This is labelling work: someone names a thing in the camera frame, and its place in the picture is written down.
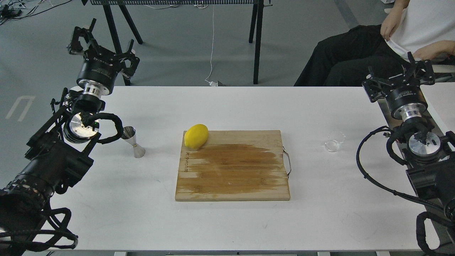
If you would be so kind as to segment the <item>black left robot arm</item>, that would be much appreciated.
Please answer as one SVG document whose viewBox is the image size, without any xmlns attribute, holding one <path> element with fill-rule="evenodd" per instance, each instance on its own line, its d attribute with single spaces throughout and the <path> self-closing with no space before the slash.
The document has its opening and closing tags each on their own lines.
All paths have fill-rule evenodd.
<svg viewBox="0 0 455 256">
<path fill-rule="evenodd" d="M 25 157 L 30 160 L 1 189 L 1 255 L 21 256 L 25 251 L 74 249 L 78 236 L 68 230 L 71 211 L 52 209 L 50 199 L 74 187 L 93 165 L 89 156 L 96 144 L 109 144 L 124 133 L 121 119 L 104 112 L 102 96 L 113 92 L 118 74 L 130 79 L 140 62 L 129 43 L 125 53 L 98 44 L 88 28 L 75 27 L 67 49 L 81 54 L 84 63 L 76 80 L 81 91 L 64 89 L 52 117 L 30 137 Z"/>
</svg>

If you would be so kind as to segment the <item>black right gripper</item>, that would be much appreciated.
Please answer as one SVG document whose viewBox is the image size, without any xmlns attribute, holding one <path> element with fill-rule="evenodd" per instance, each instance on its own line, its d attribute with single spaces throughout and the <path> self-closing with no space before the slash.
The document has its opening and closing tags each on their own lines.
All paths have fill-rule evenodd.
<svg viewBox="0 0 455 256">
<path fill-rule="evenodd" d="M 430 60 L 415 60 L 408 52 L 410 66 L 403 78 L 394 77 L 386 80 L 376 77 L 372 66 L 368 66 L 369 75 L 362 82 L 362 87 L 371 103 L 385 99 L 391 117 L 396 120 L 422 118 L 428 104 L 423 96 L 421 85 L 434 85 L 435 75 Z"/>
</svg>

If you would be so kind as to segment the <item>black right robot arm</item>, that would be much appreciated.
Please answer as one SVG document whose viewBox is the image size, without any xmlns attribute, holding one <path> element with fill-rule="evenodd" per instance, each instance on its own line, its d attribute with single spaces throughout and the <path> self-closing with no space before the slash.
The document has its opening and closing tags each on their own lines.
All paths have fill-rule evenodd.
<svg viewBox="0 0 455 256">
<path fill-rule="evenodd" d="M 428 104 L 421 91 L 421 85 L 435 83 L 430 60 L 415 60 L 408 52 L 409 67 L 403 74 L 389 79 L 375 76 L 369 67 L 369 76 L 362 86 L 371 102 L 385 99 L 391 117 L 401 120 L 395 128 L 382 126 L 371 131 L 359 144 L 356 162 L 363 177 L 372 184 L 411 202 L 434 208 L 443 217 L 424 211 L 416 217 L 416 240 L 419 248 L 428 256 L 442 253 L 430 249 L 426 241 L 425 221 L 432 220 L 454 233 L 454 132 L 435 134 L 433 126 L 424 117 Z M 388 138 L 388 155 L 400 165 L 407 166 L 408 180 L 415 196 L 395 191 L 372 178 L 363 168 L 360 151 L 363 144 L 373 135 L 383 132 Z"/>
</svg>

